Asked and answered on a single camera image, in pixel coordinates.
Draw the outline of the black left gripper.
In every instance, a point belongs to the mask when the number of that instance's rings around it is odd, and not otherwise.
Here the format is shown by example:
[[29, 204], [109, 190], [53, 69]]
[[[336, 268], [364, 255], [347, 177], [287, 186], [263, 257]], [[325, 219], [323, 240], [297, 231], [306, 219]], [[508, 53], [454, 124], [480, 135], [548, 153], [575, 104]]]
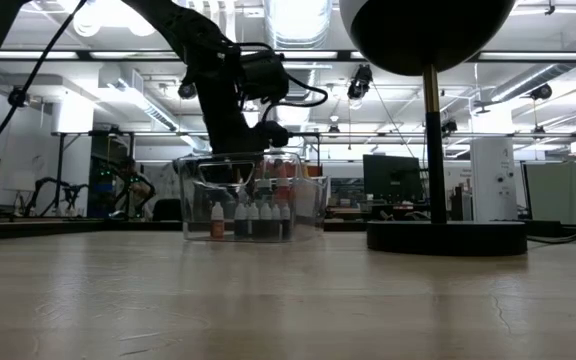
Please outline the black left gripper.
[[[271, 146], [283, 147], [289, 132], [273, 121], [249, 127], [234, 90], [209, 87], [206, 90], [206, 128], [214, 154], [263, 152]], [[238, 183], [235, 167], [229, 162], [202, 162], [198, 165], [201, 180], [218, 186]], [[262, 178], [262, 159], [246, 159], [237, 168], [246, 194], [254, 197], [257, 181]]]

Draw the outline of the black metal table frame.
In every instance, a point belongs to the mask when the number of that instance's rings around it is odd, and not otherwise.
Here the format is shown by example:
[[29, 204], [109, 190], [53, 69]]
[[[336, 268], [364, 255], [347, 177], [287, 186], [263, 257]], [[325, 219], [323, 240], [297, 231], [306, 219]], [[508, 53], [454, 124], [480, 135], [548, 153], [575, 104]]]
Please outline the black metal table frame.
[[[181, 222], [129, 222], [112, 220], [64, 220], [48, 219], [50, 221], [0, 221], [0, 239], [36, 237], [59, 234], [75, 234], [103, 231], [151, 231], [175, 232], [183, 231]], [[325, 232], [362, 232], [367, 225], [362, 222], [325, 222]]]

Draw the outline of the person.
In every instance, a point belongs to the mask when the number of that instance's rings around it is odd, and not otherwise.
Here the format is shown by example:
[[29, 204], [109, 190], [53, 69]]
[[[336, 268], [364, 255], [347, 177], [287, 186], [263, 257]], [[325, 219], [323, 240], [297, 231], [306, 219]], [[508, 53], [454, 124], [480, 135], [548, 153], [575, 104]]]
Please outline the person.
[[155, 197], [156, 189], [149, 178], [137, 169], [136, 162], [131, 157], [122, 160], [119, 166], [119, 176], [123, 181], [122, 192], [133, 206], [133, 215], [144, 220], [152, 218], [149, 201]]

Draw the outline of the black robot rig frame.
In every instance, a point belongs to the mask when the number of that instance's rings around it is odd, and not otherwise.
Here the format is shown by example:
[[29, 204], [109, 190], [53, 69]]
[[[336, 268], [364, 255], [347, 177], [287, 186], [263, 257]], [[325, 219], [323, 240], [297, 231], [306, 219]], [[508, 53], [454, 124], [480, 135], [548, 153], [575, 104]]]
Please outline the black robot rig frame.
[[[55, 178], [71, 184], [88, 184], [90, 174], [89, 166], [90, 158], [92, 157], [91, 143], [89, 143], [87, 147], [82, 147], [81, 152], [78, 151], [79, 147], [75, 146], [75, 154], [73, 157], [66, 158], [67, 149], [79, 139], [92, 140], [93, 138], [104, 138], [110, 141], [112, 139], [127, 137], [129, 139], [129, 144], [127, 145], [128, 155], [134, 157], [134, 132], [91, 130], [87, 132], [53, 132], [52, 135], [59, 139]], [[62, 206], [60, 204], [57, 211], [51, 211], [56, 217], [67, 217], [70, 215], [66, 213], [66, 205]]]

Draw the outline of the silver ventilation duct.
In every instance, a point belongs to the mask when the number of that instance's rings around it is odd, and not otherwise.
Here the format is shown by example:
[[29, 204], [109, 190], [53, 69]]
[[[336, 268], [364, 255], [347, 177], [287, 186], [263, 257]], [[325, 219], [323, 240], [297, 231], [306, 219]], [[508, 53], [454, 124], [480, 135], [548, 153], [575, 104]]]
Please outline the silver ventilation duct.
[[[267, 42], [276, 50], [323, 49], [330, 26], [332, 0], [263, 0]], [[287, 72], [297, 80], [314, 86], [318, 81], [316, 63], [284, 63]], [[290, 83], [284, 101], [302, 103], [314, 101], [316, 93]], [[282, 125], [304, 125], [311, 109], [281, 106], [275, 119]]]

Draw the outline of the clear plastic bin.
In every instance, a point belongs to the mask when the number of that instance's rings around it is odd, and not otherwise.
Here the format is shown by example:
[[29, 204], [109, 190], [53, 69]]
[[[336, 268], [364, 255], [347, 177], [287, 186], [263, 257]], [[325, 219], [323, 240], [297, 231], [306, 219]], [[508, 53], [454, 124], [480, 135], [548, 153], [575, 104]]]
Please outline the clear plastic bin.
[[[271, 235], [262, 238], [259, 234], [259, 221], [256, 237], [249, 235], [245, 238], [234, 236], [234, 215], [239, 203], [248, 207], [255, 203], [255, 197], [250, 198], [240, 180], [238, 166], [246, 159], [261, 158], [262, 174], [270, 172], [272, 181], [272, 200], [268, 202], [271, 209], [275, 202], [275, 190], [277, 182], [277, 168], [284, 165], [290, 180], [290, 200], [288, 205], [292, 215], [292, 232], [288, 241], [275, 239]], [[202, 162], [229, 162], [235, 167], [238, 183], [234, 186], [218, 186], [204, 183], [199, 175], [198, 165]], [[295, 178], [301, 173], [300, 166], [306, 165], [313, 188], [315, 189], [314, 224], [312, 227], [299, 225], [294, 214], [295, 209]], [[180, 196], [183, 214], [183, 235], [187, 240], [217, 241], [217, 242], [256, 242], [256, 243], [287, 243], [292, 241], [307, 240], [313, 238], [323, 230], [326, 215], [327, 200], [329, 195], [330, 180], [327, 177], [319, 177], [309, 173], [311, 166], [301, 160], [300, 156], [289, 152], [263, 152], [263, 153], [237, 153], [202, 156], [198, 158], [181, 158], [177, 162]], [[213, 240], [210, 237], [211, 210], [216, 202], [220, 202], [224, 209], [225, 237], [223, 240]]]

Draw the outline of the white globe lamp black base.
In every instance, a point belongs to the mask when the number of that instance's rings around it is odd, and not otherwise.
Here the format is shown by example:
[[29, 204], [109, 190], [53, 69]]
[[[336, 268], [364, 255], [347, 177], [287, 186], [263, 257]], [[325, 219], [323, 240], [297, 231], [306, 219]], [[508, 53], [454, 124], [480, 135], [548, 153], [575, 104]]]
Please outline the white globe lamp black base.
[[501, 29], [515, 0], [339, 0], [351, 42], [370, 64], [423, 83], [430, 218], [371, 221], [369, 249], [430, 256], [514, 256], [527, 251], [521, 222], [447, 218], [438, 75], [477, 54]]

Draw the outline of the white cabinet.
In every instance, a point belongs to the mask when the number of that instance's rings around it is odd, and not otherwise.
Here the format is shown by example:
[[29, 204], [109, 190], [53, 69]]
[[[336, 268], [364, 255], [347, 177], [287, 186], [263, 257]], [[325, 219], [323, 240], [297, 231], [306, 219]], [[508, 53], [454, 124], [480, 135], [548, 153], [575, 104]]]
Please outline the white cabinet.
[[516, 171], [510, 138], [478, 138], [470, 146], [474, 219], [517, 218]]

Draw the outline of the black office chair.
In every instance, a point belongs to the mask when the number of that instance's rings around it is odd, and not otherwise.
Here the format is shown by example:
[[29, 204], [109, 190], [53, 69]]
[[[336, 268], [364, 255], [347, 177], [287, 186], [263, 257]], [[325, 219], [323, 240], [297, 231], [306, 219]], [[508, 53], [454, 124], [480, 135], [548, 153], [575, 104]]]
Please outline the black office chair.
[[180, 199], [160, 199], [153, 208], [152, 220], [154, 222], [174, 221], [182, 222], [182, 206]]

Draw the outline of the black monitor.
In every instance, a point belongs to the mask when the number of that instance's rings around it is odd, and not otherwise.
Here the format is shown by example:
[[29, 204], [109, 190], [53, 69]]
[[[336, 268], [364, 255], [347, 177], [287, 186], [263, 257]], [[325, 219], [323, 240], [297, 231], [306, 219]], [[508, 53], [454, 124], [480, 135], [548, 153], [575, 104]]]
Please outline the black monitor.
[[417, 158], [363, 156], [364, 192], [389, 203], [421, 202], [424, 190]]

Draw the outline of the small red dropper bottle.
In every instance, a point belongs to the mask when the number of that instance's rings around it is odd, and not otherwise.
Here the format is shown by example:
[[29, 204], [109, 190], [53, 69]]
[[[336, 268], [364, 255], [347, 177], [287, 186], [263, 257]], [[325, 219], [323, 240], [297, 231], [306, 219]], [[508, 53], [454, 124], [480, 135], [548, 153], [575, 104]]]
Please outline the small red dropper bottle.
[[223, 240], [225, 237], [224, 209], [220, 202], [216, 202], [211, 210], [210, 237], [213, 240]]

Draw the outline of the grey partition panel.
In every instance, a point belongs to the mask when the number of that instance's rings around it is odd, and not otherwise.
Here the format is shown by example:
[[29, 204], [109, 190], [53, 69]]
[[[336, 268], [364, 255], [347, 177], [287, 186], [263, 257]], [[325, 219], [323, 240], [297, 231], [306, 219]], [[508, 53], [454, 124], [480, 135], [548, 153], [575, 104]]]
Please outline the grey partition panel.
[[576, 162], [526, 162], [522, 173], [533, 220], [576, 225]]

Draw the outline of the small white-capped dropper bottle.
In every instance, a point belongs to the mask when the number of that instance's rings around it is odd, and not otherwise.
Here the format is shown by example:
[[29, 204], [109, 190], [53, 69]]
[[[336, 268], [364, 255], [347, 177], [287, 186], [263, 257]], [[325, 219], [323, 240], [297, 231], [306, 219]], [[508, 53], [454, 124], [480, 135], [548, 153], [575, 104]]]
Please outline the small white-capped dropper bottle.
[[244, 203], [239, 203], [234, 215], [234, 236], [245, 238], [248, 236], [248, 215], [247, 207]]
[[259, 228], [262, 238], [269, 237], [272, 230], [272, 209], [268, 203], [264, 203], [260, 209]]
[[247, 207], [248, 235], [251, 238], [256, 237], [258, 221], [259, 221], [259, 209], [255, 203], [251, 203]]

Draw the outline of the large red food coloring bottle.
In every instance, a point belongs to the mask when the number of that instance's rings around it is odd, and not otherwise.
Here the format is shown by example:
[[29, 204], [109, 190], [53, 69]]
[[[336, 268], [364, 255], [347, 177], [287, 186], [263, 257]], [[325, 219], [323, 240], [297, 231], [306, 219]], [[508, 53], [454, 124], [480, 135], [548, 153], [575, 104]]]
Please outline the large red food coloring bottle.
[[277, 182], [275, 190], [275, 202], [280, 205], [287, 205], [290, 200], [290, 180], [284, 165], [277, 168]]

